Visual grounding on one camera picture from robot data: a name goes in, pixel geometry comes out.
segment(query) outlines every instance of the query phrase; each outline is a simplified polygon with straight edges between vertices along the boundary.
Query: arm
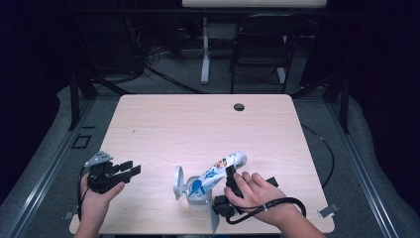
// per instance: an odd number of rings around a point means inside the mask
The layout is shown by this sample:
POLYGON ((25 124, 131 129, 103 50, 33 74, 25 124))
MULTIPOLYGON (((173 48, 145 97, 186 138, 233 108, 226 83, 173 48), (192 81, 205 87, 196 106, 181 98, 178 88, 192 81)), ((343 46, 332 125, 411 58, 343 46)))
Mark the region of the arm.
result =
MULTIPOLYGON (((87 176, 84 175, 81 180, 80 192, 84 194, 88 190, 87 176)), ((109 191, 99 194, 92 190, 88 190, 83 198, 81 206, 81 221, 77 228, 76 238, 97 237, 99 229, 104 223, 105 215, 108 212, 109 203, 124 188, 123 182, 118 183, 109 191)))
MULTIPOLYGON (((225 194, 229 201, 241 207, 253 207, 269 201, 286 197, 277 187, 265 181, 259 174, 252 176, 243 172, 234 174, 238 188, 244 198, 236 196, 229 187, 225 194)), ((277 227, 286 237, 325 237, 310 221, 308 221, 293 204, 281 204, 255 215, 255 218, 277 227)))

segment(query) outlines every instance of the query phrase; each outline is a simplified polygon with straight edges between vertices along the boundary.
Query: blue label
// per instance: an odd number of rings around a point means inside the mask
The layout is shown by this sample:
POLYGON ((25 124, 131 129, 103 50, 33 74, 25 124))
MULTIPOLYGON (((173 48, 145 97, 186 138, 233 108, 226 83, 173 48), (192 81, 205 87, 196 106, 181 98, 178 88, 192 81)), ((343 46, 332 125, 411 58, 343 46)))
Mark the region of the blue label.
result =
POLYGON ((212 177, 214 177, 216 175, 216 173, 214 172, 214 169, 213 170, 211 170, 211 171, 209 171, 206 175, 205 175, 205 179, 209 179, 209 178, 212 178, 212 177))
POLYGON ((192 192, 197 192, 198 189, 201 187, 201 180, 197 179, 195 182, 192 183, 192 192))

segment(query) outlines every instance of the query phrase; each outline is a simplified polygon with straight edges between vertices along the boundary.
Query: hole in table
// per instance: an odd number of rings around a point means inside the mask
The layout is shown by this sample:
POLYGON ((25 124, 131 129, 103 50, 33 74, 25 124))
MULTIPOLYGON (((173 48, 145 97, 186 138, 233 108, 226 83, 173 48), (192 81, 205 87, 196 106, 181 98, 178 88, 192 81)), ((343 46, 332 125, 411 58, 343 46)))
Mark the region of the hole in table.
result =
POLYGON ((235 105, 234 105, 234 109, 235 109, 236 111, 244 111, 245 106, 244 106, 244 104, 242 104, 242 103, 237 103, 237 104, 235 104, 235 105))

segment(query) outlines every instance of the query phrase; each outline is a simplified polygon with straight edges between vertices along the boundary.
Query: black curtain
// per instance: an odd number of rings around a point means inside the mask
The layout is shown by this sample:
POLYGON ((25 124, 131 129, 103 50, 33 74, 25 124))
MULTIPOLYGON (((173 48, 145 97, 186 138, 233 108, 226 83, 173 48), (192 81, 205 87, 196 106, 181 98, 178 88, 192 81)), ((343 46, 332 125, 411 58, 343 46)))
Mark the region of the black curtain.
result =
POLYGON ((327 12, 362 10, 367 17, 323 21, 301 83, 344 71, 350 94, 367 118, 381 168, 420 214, 420 5, 414 0, 330 3, 327 12))
POLYGON ((3 202, 53 123, 56 93, 68 85, 56 41, 37 1, 0 3, 3 202))

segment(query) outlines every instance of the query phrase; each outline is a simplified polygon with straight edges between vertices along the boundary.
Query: cable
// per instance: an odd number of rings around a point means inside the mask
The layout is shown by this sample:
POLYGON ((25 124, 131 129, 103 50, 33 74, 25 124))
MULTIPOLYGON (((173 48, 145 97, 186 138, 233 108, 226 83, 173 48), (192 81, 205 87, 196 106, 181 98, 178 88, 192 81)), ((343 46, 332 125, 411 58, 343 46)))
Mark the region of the cable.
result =
MULTIPOLYGON (((215 46, 217 46, 219 43, 224 43, 225 42, 225 40, 217 40, 215 43, 213 43, 211 46, 209 46, 208 47, 208 49, 212 49, 212 48, 214 48, 215 46)), ((181 49, 180 50, 181 52, 182 52, 182 54, 185 56, 185 57, 187 57, 187 58, 190 58, 190 59, 194 59, 194 58, 197 58, 197 57, 199 57, 203 52, 204 52, 204 48, 203 47, 201 47, 200 49, 181 49), (196 54, 196 55, 194 55, 194 56, 190 56, 189 54, 187 54, 186 52, 190 52, 190 51, 199 51, 199 53, 198 54, 196 54)))
POLYGON ((81 206, 83 204, 84 196, 86 195, 87 191, 92 187, 92 185, 96 182, 96 178, 91 182, 88 186, 86 191, 83 193, 83 196, 81 196, 80 192, 80 185, 81 185, 81 178, 83 176, 84 172, 84 166, 80 169, 79 176, 77 178, 77 215, 79 218, 79 221, 81 221, 81 206))
POLYGON ((169 76, 167 76, 167 75, 165 75, 161 72, 158 72, 158 71, 154 70, 153 68, 149 67, 148 65, 145 65, 145 68, 147 68, 152 73, 156 74, 157 76, 160 76, 161 78, 163 78, 166 81, 169 81, 169 82, 173 83, 175 86, 177 86, 177 87, 179 87, 179 88, 181 88, 181 89, 183 89, 187 92, 193 92, 193 93, 197 93, 197 94, 209 94, 206 91, 198 90, 198 89, 195 89, 195 88, 190 87, 188 85, 185 85, 185 84, 183 84, 183 83, 181 83, 181 82, 179 82, 179 81, 177 81, 177 80, 175 80, 175 79, 173 79, 173 78, 171 78, 171 77, 169 77, 169 76))
POLYGON ((254 206, 254 207, 235 206, 237 209, 239 208, 239 209, 244 209, 244 210, 246 210, 246 209, 254 209, 254 210, 252 212, 248 213, 247 215, 239 218, 238 220, 232 221, 231 217, 226 217, 226 222, 228 222, 231 225, 235 225, 235 224, 238 224, 238 223, 240 223, 240 222, 242 222, 242 221, 244 221, 244 220, 246 220, 246 219, 248 219, 252 216, 255 216, 256 214, 258 214, 262 211, 267 211, 271 207, 275 207, 277 205, 284 204, 284 203, 296 204, 297 206, 299 206, 300 211, 302 212, 302 215, 304 217, 306 217, 305 205, 299 199, 294 198, 294 197, 283 197, 283 198, 279 198, 279 199, 276 199, 276 200, 272 200, 272 201, 270 201, 270 202, 268 202, 268 203, 266 203, 262 206, 254 206))
POLYGON ((317 136, 324 143, 324 145, 327 147, 327 149, 330 151, 332 165, 331 165, 330 173, 327 176, 327 179, 322 183, 322 188, 324 188, 327 185, 328 181, 330 180, 331 176, 333 175, 334 167, 336 165, 336 158, 334 156, 333 150, 331 149, 331 147, 328 145, 328 143, 324 140, 324 138, 322 136, 318 135, 315 131, 313 131, 309 127, 307 127, 303 124, 300 124, 300 125, 303 128, 305 128, 306 130, 312 132, 315 136, 317 136))
POLYGON ((201 25, 198 23, 197 18, 194 18, 194 20, 195 20, 195 23, 197 24, 198 29, 201 32, 201 35, 203 35, 203 30, 201 29, 201 25))
POLYGON ((81 220, 81 203, 82 203, 82 198, 80 194, 80 184, 81 184, 81 178, 83 176, 83 172, 84 172, 84 166, 81 168, 79 172, 79 176, 77 178, 77 215, 78 215, 79 221, 81 220))
POLYGON ((133 81, 134 79, 138 78, 139 76, 141 76, 142 73, 141 72, 135 72, 132 73, 131 75, 129 75, 128 77, 124 77, 124 78, 119 78, 119 79, 109 79, 106 78, 107 81, 112 82, 114 84, 119 84, 119 83, 124 83, 124 82, 129 82, 129 81, 133 81))

